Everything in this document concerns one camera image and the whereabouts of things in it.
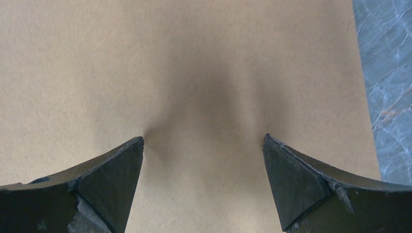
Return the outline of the brown cardboard backing board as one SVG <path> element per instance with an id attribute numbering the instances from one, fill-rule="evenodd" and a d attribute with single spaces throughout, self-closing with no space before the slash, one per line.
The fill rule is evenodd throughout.
<path id="1" fill-rule="evenodd" d="M 265 134 L 378 180 L 349 0 L 3 0 L 0 183 L 135 136 L 128 233 L 279 233 Z"/>

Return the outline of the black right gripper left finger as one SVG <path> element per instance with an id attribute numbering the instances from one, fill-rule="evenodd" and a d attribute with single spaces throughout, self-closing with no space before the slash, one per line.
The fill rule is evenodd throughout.
<path id="1" fill-rule="evenodd" d="M 0 188 L 3 233 L 122 233 L 143 162 L 134 137 L 98 157 L 30 183 Z"/>

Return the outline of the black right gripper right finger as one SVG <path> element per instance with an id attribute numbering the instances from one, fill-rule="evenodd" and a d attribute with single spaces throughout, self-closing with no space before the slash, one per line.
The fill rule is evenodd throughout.
<path id="1" fill-rule="evenodd" d="M 264 163 L 283 232 L 409 233 L 412 188 L 358 176 L 266 134 Z"/>

